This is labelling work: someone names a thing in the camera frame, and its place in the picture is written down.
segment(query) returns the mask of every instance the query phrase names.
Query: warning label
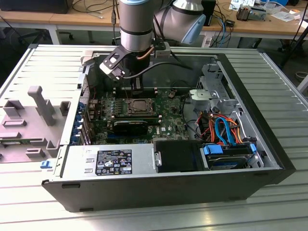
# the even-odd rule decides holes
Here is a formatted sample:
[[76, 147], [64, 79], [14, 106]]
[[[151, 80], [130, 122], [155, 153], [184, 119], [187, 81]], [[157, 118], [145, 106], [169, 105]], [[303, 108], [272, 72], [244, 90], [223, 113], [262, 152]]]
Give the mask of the warning label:
[[97, 176], [132, 174], [131, 150], [98, 151], [95, 173]]

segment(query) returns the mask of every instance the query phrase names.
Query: metal table surface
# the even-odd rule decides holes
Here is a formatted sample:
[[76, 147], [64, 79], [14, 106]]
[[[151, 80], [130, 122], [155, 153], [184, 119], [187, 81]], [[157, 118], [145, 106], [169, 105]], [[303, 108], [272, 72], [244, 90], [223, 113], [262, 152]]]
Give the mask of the metal table surface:
[[[43, 96], [53, 105], [69, 100], [82, 71], [82, 51], [106, 49], [113, 50], [64, 45], [28, 49], [0, 89], [0, 106], [16, 98], [33, 105], [27, 89], [34, 84], [43, 87]], [[174, 51], [187, 49], [204, 52]], [[229, 58], [295, 165], [295, 174], [245, 201], [70, 213], [41, 187], [48, 173], [41, 171], [39, 162], [0, 164], [0, 230], [307, 230], [308, 103], [266, 54], [244, 49], [219, 52]]]

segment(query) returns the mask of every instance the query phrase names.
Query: yellow cable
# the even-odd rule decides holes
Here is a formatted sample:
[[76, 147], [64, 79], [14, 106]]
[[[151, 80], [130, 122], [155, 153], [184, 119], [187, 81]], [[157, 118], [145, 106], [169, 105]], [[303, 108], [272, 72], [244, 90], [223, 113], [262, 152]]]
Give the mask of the yellow cable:
[[237, 134], [239, 135], [239, 141], [240, 141], [241, 143], [243, 143], [243, 141], [242, 141], [242, 139], [241, 139], [241, 136], [240, 136], [240, 129], [239, 129], [239, 128], [237, 128]]

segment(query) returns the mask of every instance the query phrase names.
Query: robotic arm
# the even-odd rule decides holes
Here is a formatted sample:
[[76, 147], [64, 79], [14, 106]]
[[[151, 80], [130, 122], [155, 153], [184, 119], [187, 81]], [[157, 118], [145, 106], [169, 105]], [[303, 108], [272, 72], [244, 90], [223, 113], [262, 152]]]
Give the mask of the robotic arm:
[[[205, 22], [201, 0], [120, 0], [121, 46], [100, 65], [111, 79], [138, 75], [150, 65], [157, 35], [192, 44]], [[142, 91], [142, 75], [131, 78], [133, 91]]]

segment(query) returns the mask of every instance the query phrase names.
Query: blue cable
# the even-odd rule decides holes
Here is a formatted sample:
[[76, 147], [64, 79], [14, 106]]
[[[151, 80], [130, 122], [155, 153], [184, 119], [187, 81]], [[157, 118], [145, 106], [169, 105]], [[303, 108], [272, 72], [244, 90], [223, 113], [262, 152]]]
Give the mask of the blue cable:
[[223, 29], [222, 39], [221, 39], [221, 41], [220, 41], [220, 45], [218, 46], [218, 48], [220, 48], [221, 45], [222, 45], [222, 43], [223, 43], [223, 41], [224, 41], [224, 39], [225, 39], [226, 27], [225, 27], [225, 24], [223, 23], [223, 21], [222, 21], [221, 18], [219, 18], [219, 17], [217, 17], [217, 16], [215, 16], [215, 18], [217, 18], [218, 20], [220, 20], [220, 22], [221, 22], [221, 24], [222, 24], [222, 29]]
[[225, 124], [225, 127], [226, 127], [226, 132], [227, 132], [227, 137], [228, 137], [228, 140], [229, 140], [229, 143], [232, 145], [232, 146], [236, 146], [236, 143], [233, 139], [233, 136], [231, 135], [230, 133], [230, 128], [229, 128], [229, 124], [228, 122], [226, 121], [226, 119], [224, 118], [217, 118], [216, 121], [215, 121], [215, 133], [217, 135], [217, 137], [223, 142], [224, 145], [227, 145], [227, 142], [225, 141], [224, 138], [222, 138], [222, 136], [220, 135], [219, 133], [219, 130], [218, 130], [218, 124], [219, 124], [219, 121], [222, 120], [222, 122]]

